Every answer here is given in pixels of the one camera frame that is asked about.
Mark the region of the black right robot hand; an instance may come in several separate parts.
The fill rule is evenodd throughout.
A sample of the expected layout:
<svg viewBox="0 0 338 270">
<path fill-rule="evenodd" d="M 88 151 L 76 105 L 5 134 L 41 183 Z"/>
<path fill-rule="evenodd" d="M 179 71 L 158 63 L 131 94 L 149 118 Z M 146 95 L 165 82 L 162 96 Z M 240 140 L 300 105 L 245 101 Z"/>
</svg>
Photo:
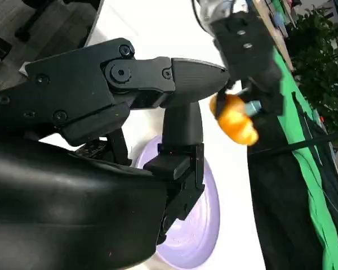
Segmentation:
<svg viewBox="0 0 338 270">
<path fill-rule="evenodd" d="M 124 269 L 204 193 L 209 62 L 117 38 L 27 65 L 0 91 L 0 269 Z"/>
</svg>

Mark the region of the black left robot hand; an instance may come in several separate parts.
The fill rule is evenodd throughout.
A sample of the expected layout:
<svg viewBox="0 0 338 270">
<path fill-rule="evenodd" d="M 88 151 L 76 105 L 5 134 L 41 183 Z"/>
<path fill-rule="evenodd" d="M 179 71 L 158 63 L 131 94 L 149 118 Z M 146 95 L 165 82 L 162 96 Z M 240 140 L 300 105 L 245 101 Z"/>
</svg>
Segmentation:
<svg viewBox="0 0 338 270">
<path fill-rule="evenodd" d="M 282 72 L 274 59 L 274 40 L 254 11 L 237 12 L 210 23 L 216 48 L 232 81 L 248 90 L 244 102 L 260 101 L 262 113 L 282 115 Z"/>
</svg>

